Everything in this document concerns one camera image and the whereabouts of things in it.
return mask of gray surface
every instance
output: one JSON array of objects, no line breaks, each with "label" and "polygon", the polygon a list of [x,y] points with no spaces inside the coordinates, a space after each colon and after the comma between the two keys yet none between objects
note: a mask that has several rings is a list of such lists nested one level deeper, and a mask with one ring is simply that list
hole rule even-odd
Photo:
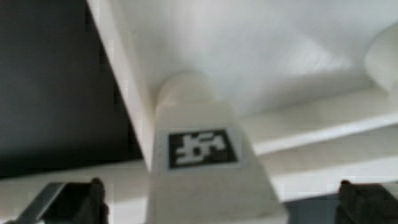
[{"label": "gray surface", "polygon": [[333,224],[337,202],[337,195],[287,202],[289,224]]},{"label": "gray surface", "polygon": [[0,1],[0,178],[131,159],[127,129],[85,1]]}]

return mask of white structure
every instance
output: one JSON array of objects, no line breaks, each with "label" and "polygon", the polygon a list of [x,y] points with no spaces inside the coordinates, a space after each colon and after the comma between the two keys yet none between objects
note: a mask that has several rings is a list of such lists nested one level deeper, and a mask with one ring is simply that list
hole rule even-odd
[{"label": "white structure", "polygon": [[[175,73],[195,71],[238,112],[280,201],[333,193],[342,178],[355,183],[396,181],[398,112],[389,95],[398,63],[376,46],[389,42],[389,32],[380,33],[398,22],[398,1],[88,4],[147,167],[156,102],[174,103],[158,101],[159,87]],[[378,55],[389,59],[381,64]],[[392,69],[387,79],[373,65]],[[1,182],[0,195],[12,195],[14,210],[0,208],[0,217],[23,210],[47,181],[88,180],[92,175],[104,180],[113,223],[142,223],[147,173],[133,163]]]}]

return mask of white surface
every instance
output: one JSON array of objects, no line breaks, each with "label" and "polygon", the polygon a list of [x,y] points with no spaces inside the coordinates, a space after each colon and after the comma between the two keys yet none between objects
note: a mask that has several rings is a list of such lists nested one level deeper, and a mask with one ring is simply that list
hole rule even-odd
[{"label": "white surface", "polygon": [[394,123],[396,108],[376,87],[241,119],[257,155]]},{"label": "white surface", "polygon": [[161,86],[156,108],[182,103],[211,102],[216,99],[218,94],[207,77],[193,73],[177,74]]},{"label": "white surface", "polygon": [[367,74],[390,93],[398,97],[398,24],[376,36],[365,55]]},{"label": "white surface", "polygon": [[145,158],[159,86],[184,71],[211,78],[257,154],[396,123],[364,70],[371,41],[398,21],[394,0],[88,4]]},{"label": "white surface", "polygon": [[[335,193],[341,179],[353,183],[396,181],[396,145],[392,126],[259,157],[278,199]],[[92,177],[104,182],[110,223],[142,224],[149,183],[142,162],[0,181],[0,222],[15,217],[47,182],[88,181]]]},{"label": "white surface", "polygon": [[[227,132],[236,162],[172,169],[168,135],[204,131],[211,134],[211,130]],[[184,104],[159,106],[154,136],[147,223],[285,224],[287,214],[227,103],[188,101]],[[191,154],[179,154],[179,158],[191,158]]]}]

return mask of black background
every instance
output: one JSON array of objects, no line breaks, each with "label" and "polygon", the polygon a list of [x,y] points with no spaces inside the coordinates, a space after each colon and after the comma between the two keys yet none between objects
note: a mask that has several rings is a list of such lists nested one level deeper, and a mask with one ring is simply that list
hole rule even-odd
[{"label": "black background", "polygon": [[140,157],[81,0],[0,1],[0,178]]}]

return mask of white object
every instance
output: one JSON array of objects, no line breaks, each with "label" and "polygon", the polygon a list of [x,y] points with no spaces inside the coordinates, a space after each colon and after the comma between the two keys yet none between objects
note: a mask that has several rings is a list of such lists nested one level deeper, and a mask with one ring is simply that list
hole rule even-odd
[{"label": "white object", "polygon": [[[398,113],[364,55],[398,22],[398,1],[88,0],[88,5],[147,167],[159,86],[172,74],[198,71],[238,111],[261,161],[271,161],[262,164],[280,199],[335,192],[346,176],[394,181],[387,126]],[[342,163],[346,152],[371,156]]]},{"label": "white object", "polygon": [[365,69],[398,104],[398,24],[374,39],[365,55]]},{"label": "white object", "polygon": [[166,81],[154,124],[147,223],[285,224],[250,142],[204,76]]}]

